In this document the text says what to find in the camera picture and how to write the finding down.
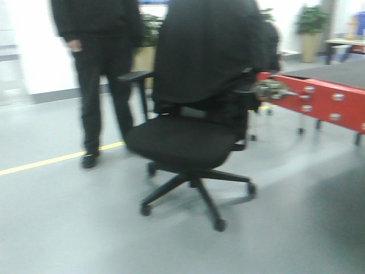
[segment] person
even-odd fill
[[[128,73],[132,52],[143,38],[137,0],[51,0],[58,33],[75,59],[81,94],[86,153],[83,168],[97,165],[102,122],[100,76],[105,75],[122,137],[133,127],[129,109],[131,87],[117,77]]]

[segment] black jacket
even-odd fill
[[[155,98],[191,103],[253,83],[266,67],[262,35],[255,0],[170,0],[157,45]]]
[[[59,34],[66,41],[80,34],[125,35],[135,46],[142,40],[137,0],[51,0]]]

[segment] office chair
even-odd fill
[[[160,29],[154,72],[131,72],[120,77],[137,83],[146,118],[125,137],[127,147],[152,160],[147,164],[149,176],[157,170],[176,173],[141,202],[141,214],[150,215],[152,202],[188,182],[200,193],[213,217],[214,229],[220,232],[225,230],[226,222],[202,179],[243,182],[250,197],[255,197],[256,186],[250,178],[214,168],[222,165],[232,151],[246,147],[248,109],[259,106],[248,92],[256,75],[248,64],[252,65],[252,60],[257,61],[255,58],[261,54],[247,49],[252,47],[250,39],[259,39],[250,37],[252,31],[245,32],[250,27],[258,28],[260,22],[254,1],[231,0],[228,5],[223,2],[226,1],[170,0]],[[237,8],[246,13],[232,19],[232,11]],[[207,18],[212,23],[208,28]],[[237,32],[240,23],[245,27],[239,32],[246,34],[241,38],[235,36],[241,35]],[[227,31],[233,35],[231,41]],[[228,59],[221,58],[221,50]],[[157,117],[153,119],[148,117],[145,98],[144,82],[149,77],[154,77],[152,98]]]

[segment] black shoe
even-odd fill
[[[83,168],[95,167],[98,163],[98,156],[99,156],[99,153],[97,153],[97,154],[86,153],[82,158],[82,167]]]

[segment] yellow floor line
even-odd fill
[[[119,147],[119,146],[122,146],[124,144],[125,144],[124,142],[108,144],[106,146],[100,147],[99,150],[109,150],[110,148]],[[7,175],[7,174],[10,174],[10,173],[19,172],[19,171],[23,171],[23,170],[29,170],[29,169],[35,168],[35,167],[45,166],[47,164],[58,163],[58,162],[61,162],[61,161],[81,157],[84,154],[85,154],[85,151],[81,151],[81,152],[77,152],[77,153],[68,154],[68,155],[65,155],[65,156],[52,158],[52,159],[49,159],[49,160],[44,160],[44,161],[39,161],[39,162],[31,163],[31,164],[25,164],[23,166],[8,168],[7,170],[1,170],[0,171],[0,176]]]

